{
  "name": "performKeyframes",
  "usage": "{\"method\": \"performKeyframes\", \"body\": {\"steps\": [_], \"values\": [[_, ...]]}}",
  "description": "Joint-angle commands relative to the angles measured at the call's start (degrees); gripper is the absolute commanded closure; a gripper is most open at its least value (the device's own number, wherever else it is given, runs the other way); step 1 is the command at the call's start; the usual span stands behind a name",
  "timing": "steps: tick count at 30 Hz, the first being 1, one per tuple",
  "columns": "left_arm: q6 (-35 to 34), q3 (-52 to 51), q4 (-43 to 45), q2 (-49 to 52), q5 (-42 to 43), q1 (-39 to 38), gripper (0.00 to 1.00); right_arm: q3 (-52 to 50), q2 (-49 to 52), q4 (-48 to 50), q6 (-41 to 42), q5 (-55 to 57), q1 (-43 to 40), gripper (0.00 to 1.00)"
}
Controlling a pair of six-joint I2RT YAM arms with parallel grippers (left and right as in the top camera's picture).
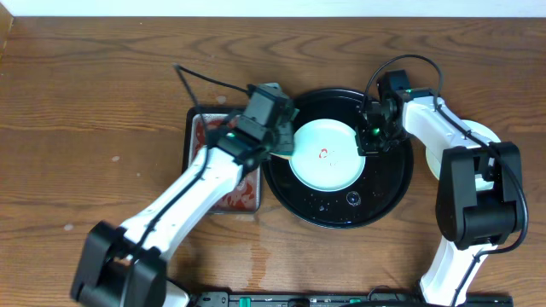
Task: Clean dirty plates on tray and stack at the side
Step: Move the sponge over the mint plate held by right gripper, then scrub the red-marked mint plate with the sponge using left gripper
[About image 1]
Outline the yellow plate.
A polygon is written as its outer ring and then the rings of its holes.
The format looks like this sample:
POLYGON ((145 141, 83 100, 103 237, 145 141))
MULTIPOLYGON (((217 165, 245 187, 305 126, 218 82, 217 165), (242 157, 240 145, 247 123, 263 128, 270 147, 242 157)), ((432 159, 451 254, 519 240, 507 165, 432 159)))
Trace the yellow plate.
POLYGON ((440 170, 441 170, 441 163, 440 161, 433 155, 432 151, 429 148, 426 148, 426 160, 427 165, 429 167, 430 172, 434 175, 434 177, 439 180, 440 170))

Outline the green and yellow sponge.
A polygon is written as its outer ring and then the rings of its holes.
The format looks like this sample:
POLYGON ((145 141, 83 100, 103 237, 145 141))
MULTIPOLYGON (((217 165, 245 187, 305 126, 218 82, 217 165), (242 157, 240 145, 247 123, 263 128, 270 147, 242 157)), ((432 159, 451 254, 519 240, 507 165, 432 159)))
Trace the green and yellow sponge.
POLYGON ((286 122, 279 124, 274 129, 274 147, 270 150, 271 155, 289 159, 294 151, 294 127, 293 121, 298 116, 299 109, 296 108, 286 122))

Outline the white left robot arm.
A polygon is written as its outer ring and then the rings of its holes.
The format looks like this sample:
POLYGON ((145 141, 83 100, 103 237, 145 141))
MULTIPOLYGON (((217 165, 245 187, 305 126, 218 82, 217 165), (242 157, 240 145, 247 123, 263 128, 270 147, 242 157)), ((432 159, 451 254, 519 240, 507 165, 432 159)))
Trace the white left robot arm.
POLYGON ((167 266, 192 228, 273 153, 293 150, 293 116, 232 113, 203 126, 204 145, 186 171, 151 205, 118 227, 100 222, 87 235, 71 298, 83 306, 186 306, 189 294, 167 266))

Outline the mint plate with loop stain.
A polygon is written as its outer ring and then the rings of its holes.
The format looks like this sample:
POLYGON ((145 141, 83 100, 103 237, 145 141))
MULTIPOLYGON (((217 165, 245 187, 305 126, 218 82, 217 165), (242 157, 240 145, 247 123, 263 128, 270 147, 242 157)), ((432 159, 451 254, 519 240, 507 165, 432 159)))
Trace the mint plate with loop stain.
POLYGON ((289 160, 293 174, 308 188, 336 192, 362 174, 366 158, 357 152, 356 132, 334 119, 316 119, 294 134, 289 160))

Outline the mint plate with zigzag stain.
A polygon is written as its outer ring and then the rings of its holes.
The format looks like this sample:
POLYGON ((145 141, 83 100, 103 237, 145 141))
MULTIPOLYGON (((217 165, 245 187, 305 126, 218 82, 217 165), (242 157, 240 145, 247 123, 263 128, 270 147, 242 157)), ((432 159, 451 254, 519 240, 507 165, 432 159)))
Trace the mint plate with zigzag stain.
MULTIPOLYGON (((486 127, 486 126, 484 126, 484 125, 482 125, 482 124, 480 124, 478 122, 468 120, 468 119, 464 119, 462 122, 465 125, 467 125, 473 132, 477 132, 478 134, 489 138, 492 142, 500 142, 501 141, 500 138, 491 129, 489 129, 488 127, 486 127)), ((494 182, 487 182, 481 176, 476 175, 475 176, 475 186, 476 186, 476 190, 478 192, 479 191, 490 190, 490 189, 493 189, 494 182)))

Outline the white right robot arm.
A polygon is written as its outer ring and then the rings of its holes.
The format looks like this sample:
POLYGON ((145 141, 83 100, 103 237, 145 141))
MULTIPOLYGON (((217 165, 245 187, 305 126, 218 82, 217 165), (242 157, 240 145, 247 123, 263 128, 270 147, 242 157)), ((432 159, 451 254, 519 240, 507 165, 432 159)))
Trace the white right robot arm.
POLYGON ((361 154, 387 152, 412 135, 439 159, 435 214, 442 239, 419 288, 430 306, 464 305, 482 262, 526 237, 520 150, 468 127, 431 89, 383 89, 377 99, 365 96, 358 111, 361 154))

